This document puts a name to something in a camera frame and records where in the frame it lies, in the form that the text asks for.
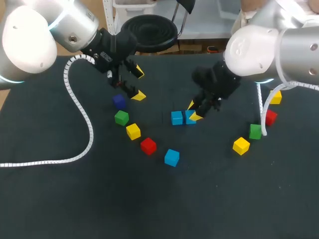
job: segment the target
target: white cable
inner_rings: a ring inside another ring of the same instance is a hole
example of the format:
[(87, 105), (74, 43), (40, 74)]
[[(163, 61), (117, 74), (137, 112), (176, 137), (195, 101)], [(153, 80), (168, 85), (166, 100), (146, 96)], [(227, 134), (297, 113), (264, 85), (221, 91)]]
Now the white cable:
[(258, 102), (259, 102), (259, 111), (260, 111), (260, 117), (263, 113), (263, 97), (261, 94), (260, 84), (257, 83), (257, 94), (258, 94)]
[(297, 82), (297, 81), (290, 81), (290, 82), (287, 82), (287, 84), (288, 85), (281, 84), (281, 85), (277, 86), (269, 94), (269, 96), (268, 96), (268, 98), (267, 98), (267, 100), (265, 102), (263, 113), (262, 113), (262, 116), (261, 116), (261, 131), (262, 131), (263, 136), (267, 135), (267, 131), (266, 131), (266, 114), (267, 114), (267, 110), (268, 110), (268, 107), (269, 107), (269, 104), (270, 104), (271, 100), (277, 94), (277, 92), (279, 92), (280, 90), (286, 88), (287, 86), (290, 89), (292, 89), (292, 88), (294, 88), (296, 86), (299, 86), (299, 87), (305, 87), (305, 88), (309, 88), (309, 89), (313, 89), (313, 90), (319, 91), (319, 86), (316, 86), (316, 85), (301, 83), (301, 82)]
[(89, 61), (92, 64), (95, 64), (95, 61), (92, 57), (87, 56), (87, 55), (76, 55), (74, 57), (72, 57), (65, 65), (64, 68), (64, 84), (65, 87), (69, 93), (69, 95), (71, 96), (73, 102), (75, 103), (75, 105), (77, 106), (77, 108), (80, 110), (81, 114), (83, 115), (86, 124), (88, 126), (89, 129), (89, 134), (90, 134), (90, 140), (88, 145), (86, 146), (85, 150), (80, 153), (79, 155), (73, 157), (73, 158), (68, 158), (68, 159), (63, 159), (63, 160), (46, 160), (46, 161), (36, 161), (36, 162), (28, 162), (28, 163), (0, 163), (0, 168), (8, 168), (8, 167), (27, 167), (27, 166), (35, 166), (35, 165), (42, 165), (42, 164), (62, 164), (62, 163), (70, 163), (70, 162), (74, 162), (80, 158), (82, 158), (84, 155), (87, 154), (87, 152), (90, 150), (90, 148), (92, 147), (93, 144), (93, 127), (91, 124), (91, 121), (88, 117), (88, 115), (86, 114), (85, 110), (82, 108), (81, 104), (79, 103), (79, 101), (77, 100), (77, 98), (75, 97), (71, 86), (69, 84), (69, 69), (71, 67), (71, 65), (79, 59), (85, 59), (87, 61)]

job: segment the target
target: silver robot arm segment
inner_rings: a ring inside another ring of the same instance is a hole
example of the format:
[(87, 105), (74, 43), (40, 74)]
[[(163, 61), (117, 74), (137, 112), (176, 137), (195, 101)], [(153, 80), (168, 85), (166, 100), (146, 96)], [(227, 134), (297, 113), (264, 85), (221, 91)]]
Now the silver robot arm segment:
[(319, 16), (295, 1), (270, 0), (230, 39), (225, 61), (236, 75), (274, 85), (319, 85)]
[(5, 0), (5, 5), (0, 90), (48, 69), (56, 58), (52, 41), (76, 52), (90, 44), (99, 26), (96, 16), (78, 0)]

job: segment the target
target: stool seat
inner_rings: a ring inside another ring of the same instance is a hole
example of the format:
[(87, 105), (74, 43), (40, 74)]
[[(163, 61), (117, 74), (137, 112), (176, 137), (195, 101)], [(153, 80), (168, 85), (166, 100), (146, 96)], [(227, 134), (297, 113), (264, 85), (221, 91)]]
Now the stool seat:
[(126, 21), (122, 30), (129, 30), (137, 39), (136, 51), (155, 53), (172, 47), (177, 41), (175, 24), (158, 15), (139, 15)]

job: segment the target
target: black mat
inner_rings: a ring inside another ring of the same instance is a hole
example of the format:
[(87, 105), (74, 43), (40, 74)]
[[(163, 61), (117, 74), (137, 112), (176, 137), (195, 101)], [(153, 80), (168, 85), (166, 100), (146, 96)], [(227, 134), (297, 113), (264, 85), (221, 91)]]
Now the black mat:
[[(317, 92), (283, 92), (269, 136), (244, 156), (232, 143), (259, 118), (252, 82), (197, 125), (170, 125), (170, 112), (197, 93), (192, 70), (220, 58), (136, 57), (146, 76), (124, 77), (147, 99), (128, 101), (142, 131), (133, 142), (114, 123), (118, 91), (87, 62), (75, 63), (70, 82), (94, 126), (93, 148), (71, 164), (0, 169), (0, 238), (319, 238)], [(11, 91), (0, 114), (1, 162), (64, 159), (86, 147), (85, 121), (62, 80), (66, 61)], [(158, 144), (151, 157), (139, 147), (146, 137)], [(169, 148), (180, 152), (177, 168), (163, 163)]]

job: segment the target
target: black stool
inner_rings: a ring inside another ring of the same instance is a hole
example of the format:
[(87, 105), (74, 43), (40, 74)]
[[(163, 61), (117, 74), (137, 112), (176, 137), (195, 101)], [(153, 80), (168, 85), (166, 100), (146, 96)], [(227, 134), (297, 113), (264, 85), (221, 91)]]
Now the black stool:
[[(185, 15), (181, 30), (178, 33), (174, 24), (179, 5), (185, 9)], [(172, 20), (158, 15), (135, 16), (124, 23), (121, 30), (129, 30), (137, 39), (136, 51), (143, 53), (155, 53), (172, 47), (181, 36), (186, 18), (191, 14), (195, 0), (177, 0), (177, 5)]]

